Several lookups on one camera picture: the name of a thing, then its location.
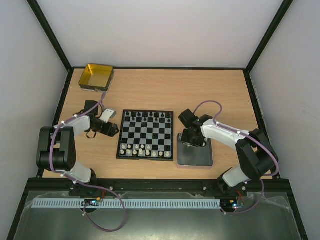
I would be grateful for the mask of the grey tray of chess pieces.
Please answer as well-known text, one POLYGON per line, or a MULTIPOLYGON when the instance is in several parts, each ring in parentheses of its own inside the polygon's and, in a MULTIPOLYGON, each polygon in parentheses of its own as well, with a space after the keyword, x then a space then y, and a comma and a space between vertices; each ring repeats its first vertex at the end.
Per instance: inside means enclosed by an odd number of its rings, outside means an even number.
POLYGON ((210 169, 214 165, 211 139, 205 139, 203 147, 188 146, 181 141, 182 133, 177 134, 177 166, 188 169, 210 169))

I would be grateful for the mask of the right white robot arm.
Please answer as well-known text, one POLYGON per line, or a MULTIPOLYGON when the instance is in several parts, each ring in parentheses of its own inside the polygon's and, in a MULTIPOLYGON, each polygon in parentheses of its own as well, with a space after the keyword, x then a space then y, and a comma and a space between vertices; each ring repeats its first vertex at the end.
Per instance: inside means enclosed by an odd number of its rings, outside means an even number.
POLYGON ((184 125, 181 136, 184 145, 203 148, 211 139, 236 151, 239 166, 230 168, 219 177, 218 191, 222 195, 229 196, 240 183, 278 174, 278 156, 260 129, 240 130, 206 114, 198 117, 190 109, 183 111, 178 119, 184 125))

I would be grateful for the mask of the black and white chessboard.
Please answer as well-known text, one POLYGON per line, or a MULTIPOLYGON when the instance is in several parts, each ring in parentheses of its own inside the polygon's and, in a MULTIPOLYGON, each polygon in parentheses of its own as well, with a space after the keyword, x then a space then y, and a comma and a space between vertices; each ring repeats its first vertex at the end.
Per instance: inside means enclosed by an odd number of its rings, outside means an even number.
POLYGON ((116 158, 174 160, 174 112, 123 110, 116 158))

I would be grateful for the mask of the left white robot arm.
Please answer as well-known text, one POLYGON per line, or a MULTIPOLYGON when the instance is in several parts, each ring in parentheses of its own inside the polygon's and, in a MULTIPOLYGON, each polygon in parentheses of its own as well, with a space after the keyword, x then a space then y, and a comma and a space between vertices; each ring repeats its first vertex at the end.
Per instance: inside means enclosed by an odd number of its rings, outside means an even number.
POLYGON ((87 100, 84 109, 70 119, 55 126, 40 129, 36 164, 38 168, 57 173, 75 184, 94 184, 95 171, 77 160, 75 138, 82 133, 93 132, 114 137, 118 125, 111 123, 116 111, 104 108, 102 102, 87 100))

